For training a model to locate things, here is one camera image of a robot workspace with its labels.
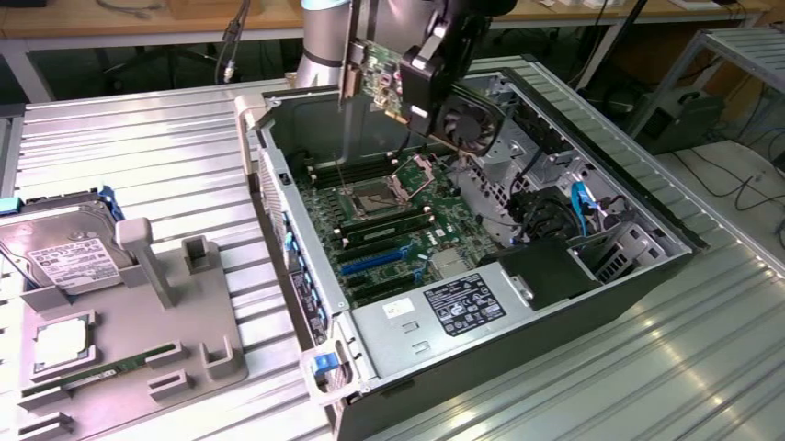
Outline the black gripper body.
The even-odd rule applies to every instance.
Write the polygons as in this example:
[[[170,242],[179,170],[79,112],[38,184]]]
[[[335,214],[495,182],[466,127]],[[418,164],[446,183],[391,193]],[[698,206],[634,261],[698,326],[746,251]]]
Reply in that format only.
[[[445,0],[435,1],[433,15],[438,21],[454,22],[466,18],[499,17],[515,7],[517,0]]]

